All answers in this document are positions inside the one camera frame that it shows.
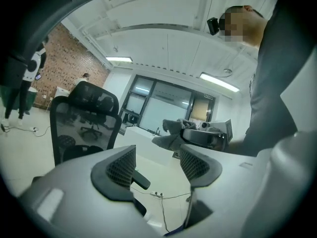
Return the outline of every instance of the brick wall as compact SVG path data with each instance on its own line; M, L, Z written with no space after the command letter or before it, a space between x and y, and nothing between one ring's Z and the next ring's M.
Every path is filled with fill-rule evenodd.
M35 105L46 108L50 97L54 97L56 87L70 90L75 79L85 72L90 74L89 82L102 87L109 75L109 70L87 49L74 39L61 23L49 34L49 42L45 45L47 59L42 78L34 81L32 86L38 90Z

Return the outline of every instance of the chair backrest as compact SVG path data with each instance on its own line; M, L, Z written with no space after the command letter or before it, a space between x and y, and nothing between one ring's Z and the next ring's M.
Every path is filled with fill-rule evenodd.
M50 121L55 165L112 149L121 126L118 99L112 93L80 82L69 97L53 99Z

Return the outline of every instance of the black window frame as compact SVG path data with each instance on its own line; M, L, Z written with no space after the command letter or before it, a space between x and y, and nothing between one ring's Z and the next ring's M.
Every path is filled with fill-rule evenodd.
M151 86L151 89L150 89L148 95L142 95L142 94L138 94L138 93L132 92L132 89L133 89L135 83L137 82L138 78L143 78L143 79L147 79L147 80L153 81L153 84ZM147 104L149 102L150 97L152 96L154 88L155 88L155 86L156 86L156 84L158 82L166 84L166 85L170 85L170 86L173 86L173 87L177 87L179 89L183 89L183 90L186 90L188 92L191 92L191 97L190 97L190 101L189 101L189 104L188 104L188 109L187 109L186 116L185 116L185 119L188 120L190 118L190 115L191 115L192 111L193 111L195 97L198 96L198 95L204 95L204 93L199 92L199 91L195 91L193 89L189 89L189 88L184 87L184 86L173 84L173 83L170 83L170 82L166 82L166 81L155 79L155 78L145 77L145 76L141 76L141 75L136 75L135 76L135 78L134 78L134 80L133 80L133 82L132 82L132 84L130 86L129 91L128 91L127 95L125 96L124 102L123 102L123 104L121 106L121 109L120 109L120 112L119 112L119 116L122 117L123 112L126 112L126 113L128 113L128 114L130 114L132 116L137 117L138 118L138 122L137 122L136 126L141 128L140 127L140 122L142 120L143 113L144 113L145 108L146 108L146 106L147 106ZM141 108L140 114L134 113L134 112L126 109L126 106L128 104L128 101L129 101L129 98L130 98L131 95L136 95L136 96L145 98L145 101L144 101L143 106ZM211 97L212 98L209 99L210 101L209 101L209 105L208 105L208 115L207 115L206 121L211 121L212 114L213 114L213 109L214 109L214 104L215 104L215 99L216 98L214 96L211 96ZM120 128L119 133L121 135L124 135L125 131L122 128Z

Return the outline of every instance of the towel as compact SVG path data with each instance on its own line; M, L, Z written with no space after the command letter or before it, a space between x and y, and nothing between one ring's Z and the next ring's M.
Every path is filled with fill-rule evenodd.
M163 120L163 130L169 131L170 136L155 137L152 139L152 143L169 151L173 151L179 154L180 146L186 144L181 138L181 129L197 129L196 124L185 119L177 119L176 121Z

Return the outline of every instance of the person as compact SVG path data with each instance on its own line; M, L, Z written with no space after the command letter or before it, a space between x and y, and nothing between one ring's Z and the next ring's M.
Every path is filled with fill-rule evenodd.
M18 126L22 126L22 119L26 108L26 100L29 88L35 79L39 70L42 70L46 61L46 50L44 45L49 41L49 37L46 36L43 42L38 46L36 52L34 53L30 63L27 66L27 70L24 73L23 80L20 88L11 89L11 92L8 97L8 101L6 104L4 119L1 121L2 125L5 127L9 127L9 117L11 115L11 111L14 106L14 102L18 94L20 94L20 102L19 102L19 117L17 124Z
M75 79L75 81L74 81L74 87L75 87L76 85L78 85L78 83L81 82L81 81L86 81L86 82L88 82L89 77L90 77L89 73L86 72L81 78Z
M259 50L258 66L250 83L250 126L244 139L230 143L226 152L257 156L297 131L280 95L316 44L309 24L305 24L305 13L297 12L291 2L278 0L270 20L250 5L232 6L220 17L219 33L226 41L242 42Z

